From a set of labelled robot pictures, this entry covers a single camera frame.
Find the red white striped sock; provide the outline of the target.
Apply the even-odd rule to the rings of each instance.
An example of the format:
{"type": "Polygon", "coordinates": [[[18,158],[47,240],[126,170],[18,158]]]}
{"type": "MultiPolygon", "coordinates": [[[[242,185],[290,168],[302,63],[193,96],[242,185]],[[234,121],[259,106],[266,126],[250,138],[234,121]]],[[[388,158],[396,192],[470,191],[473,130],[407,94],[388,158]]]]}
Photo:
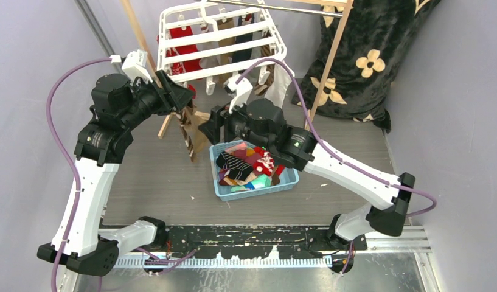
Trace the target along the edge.
{"type": "Polygon", "coordinates": [[[280,176],[285,169],[284,166],[277,165],[270,152],[261,147],[248,148],[243,160],[253,168],[253,172],[258,176],[271,177],[274,174],[280,176]]]}

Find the white plastic clip hanger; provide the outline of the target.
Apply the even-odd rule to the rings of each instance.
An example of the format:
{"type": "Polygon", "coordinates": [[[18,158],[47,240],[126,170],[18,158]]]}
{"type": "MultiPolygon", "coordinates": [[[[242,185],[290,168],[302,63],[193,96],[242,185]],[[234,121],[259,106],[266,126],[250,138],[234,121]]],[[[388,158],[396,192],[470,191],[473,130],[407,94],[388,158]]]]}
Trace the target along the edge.
{"type": "Polygon", "coordinates": [[[230,77],[255,64],[260,67],[258,83],[268,79],[270,62],[255,51],[268,49],[268,57],[284,60],[287,47],[268,9],[196,1],[164,9],[159,16],[156,68],[170,75],[170,64],[200,59],[202,69],[170,75],[175,83],[206,82],[207,94],[219,85],[220,77],[230,77]],[[190,26],[193,36],[171,38],[170,29],[190,26]],[[198,52],[166,57],[165,50],[195,44],[198,52]]]}

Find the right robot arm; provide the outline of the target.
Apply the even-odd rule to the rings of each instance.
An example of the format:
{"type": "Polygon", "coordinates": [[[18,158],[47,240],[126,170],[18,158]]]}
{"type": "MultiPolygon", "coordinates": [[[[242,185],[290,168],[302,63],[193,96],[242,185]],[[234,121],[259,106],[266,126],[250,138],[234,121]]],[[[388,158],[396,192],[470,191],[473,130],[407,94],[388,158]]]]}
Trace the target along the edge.
{"type": "Polygon", "coordinates": [[[330,246],[344,249],[368,232],[398,237],[408,213],[414,176],[381,173],[316,138],[311,131],[287,124],[283,110],[267,99],[243,106],[216,106],[200,131],[217,144],[240,138],[269,151],[276,164],[326,178],[364,198],[361,208],[333,217],[330,246]]]}

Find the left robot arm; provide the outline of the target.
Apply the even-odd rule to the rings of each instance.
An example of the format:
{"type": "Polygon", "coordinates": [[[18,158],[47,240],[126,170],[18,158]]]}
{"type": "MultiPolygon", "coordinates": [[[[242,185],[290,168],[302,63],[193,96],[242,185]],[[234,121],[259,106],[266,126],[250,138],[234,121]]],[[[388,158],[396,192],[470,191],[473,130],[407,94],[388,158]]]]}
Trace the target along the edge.
{"type": "Polygon", "coordinates": [[[153,251],[165,248],[169,235],[162,220],[143,216],[109,234],[99,234],[99,224],[133,130],[152,115],[184,109],[194,95],[162,71],[155,82],[122,74],[97,80],[91,92],[92,119],[77,136],[72,160],[77,174],[68,205],[52,241],[38,248],[39,259],[103,277],[130,251],[145,245],[153,251]]]}

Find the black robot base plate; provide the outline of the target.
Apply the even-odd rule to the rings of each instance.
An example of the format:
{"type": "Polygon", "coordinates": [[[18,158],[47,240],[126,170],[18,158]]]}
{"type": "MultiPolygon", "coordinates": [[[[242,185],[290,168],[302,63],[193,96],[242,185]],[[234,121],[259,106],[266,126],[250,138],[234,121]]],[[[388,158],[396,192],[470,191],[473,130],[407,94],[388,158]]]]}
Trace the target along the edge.
{"type": "Polygon", "coordinates": [[[151,253],[172,258],[194,253],[196,259],[315,259],[325,254],[343,255],[348,245],[329,236],[328,226],[307,225],[172,225],[165,242],[143,246],[151,253]]]}

